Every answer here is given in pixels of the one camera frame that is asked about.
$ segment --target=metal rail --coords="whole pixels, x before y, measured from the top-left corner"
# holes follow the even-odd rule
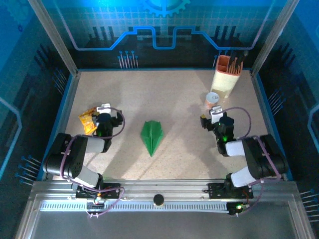
[[[115,212],[219,212],[227,213],[226,202],[238,202],[235,199],[211,200],[203,192],[207,183],[221,183],[223,180],[112,180],[120,183],[125,189],[123,199]],[[255,198],[261,187],[253,186]],[[289,207],[292,225],[297,238],[315,238],[295,182],[266,184],[261,203],[284,203]],[[153,207],[155,194],[162,194],[165,205],[161,209]],[[30,238],[36,230],[40,212],[81,212],[89,211],[87,200],[75,199],[71,183],[66,181],[35,182],[27,202],[16,238]],[[112,203],[107,201],[105,208]]]

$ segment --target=glass panel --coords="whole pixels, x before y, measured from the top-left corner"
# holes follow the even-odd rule
[[[69,72],[26,0],[0,0],[0,19],[1,102],[21,120],[0,103],[0,238],[14,238]]]
[[[79,68],[215,67],[251,50],[251,67],[285,0],[43,1]]]
[[[319,101],[318,25],[318,3],[300,1],[260,71],[300,191],[319,183],[319,115],[310,114]]]

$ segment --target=green paper airplane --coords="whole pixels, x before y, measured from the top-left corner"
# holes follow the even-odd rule
[[[160,122],[153,120],[145,122],[141,132],[141,138],[151,157],[153,156],[155,150],[158,148],[163,136],[164,132],[161,128]]]

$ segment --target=table surface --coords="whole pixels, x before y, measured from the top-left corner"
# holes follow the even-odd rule
[[[200,125],[208,115],[204,100],[213,70],[82,72],[66,133],[83,134],[78,115],[103,103],[123,111],[126,127],[112,139],[107,153],[88,153],[84,165],[113,179],[204,179],[225,178],[246,166],[242,156],[223,157],[216,139]],[[267,134],[248,71],[243,71],[223,109],[244,107],[252,117],[249,135]],[[234,118],[235,137],[248,130],[248,117],[240,110]],[[150,157],[140,133],[146,121],[160,121],[164,137]]]

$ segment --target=blue circuit line graphic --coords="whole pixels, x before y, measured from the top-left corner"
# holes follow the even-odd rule
[[[176,26],[174,29],[173,29],[173,39],[172,39],[172,46],[157,46],[157,43],[156,43],[156,31],[155,31],[155,28],[153,26],[133,26],[133,31],[126,31],[124,33],[122,33],[122,35],[112,44],[112,46],[110,47],[92,47],[92,48],[79,48],[71,34],[71,31],[68,27],[68,25],[66,24],[66,21],[59,9],[59,7],[57,5],[56,6],[56,9],[58,11],[58,14],[62,20],[62,23],[70,37],[70,40],[74,46],[74,48],[78,51],[111,51],[113,50],[122,40],[124,37],[128,36],[128,35],[137,35],[138,34],[138,30],[150,30],[152,31],[152,37],[153,37],[153,48],[156,49],[156,50],[173,50],[175,49],[176,47],[176,40],[177,40],[177,31],[178,30],[185,30],[185,29],[190,29],[191,30],[191,34],[198,34],[198,35],[202,35],[204,36],[207,41],[216,48],[216,50],[251,50],[255,47],[256,43],[257,43],[257,40],[264,28],[264,25],[269,17],[269,14],[271,12],[271,10],[273,9],[273,6],[275,4],[275,1],[276,0],[273,0],[272,1],[272,4],[270,5],[268,11],[267,11],[267,14],[263,20],[263,23],[261,24],[259,30],[258,30],[258,33],[254,39],[254,42],[253,44],[250,46],[250,47],[221,47],[221,46],[218,46],[212,39],[211,37],[205,32],[205,31],[197,31],[195,28],[196,26]]]
[[[317,151],[319,152],[319,142],[318,142],[318,139],[316,137],[316,134],[311,126],[311,123],[313,121],[313,116],[314,114],[319,111],[319,104],[316,105],[314,108],[312,108],[312,110],[309,112],[309,117],[308,117],[308,124],[307,124],[307,127],[308,127],[308,130],[309,130],[309,133],[311,135],[311,137],[313,138],[313,141],[314,141],[314,144],[317,148]]]

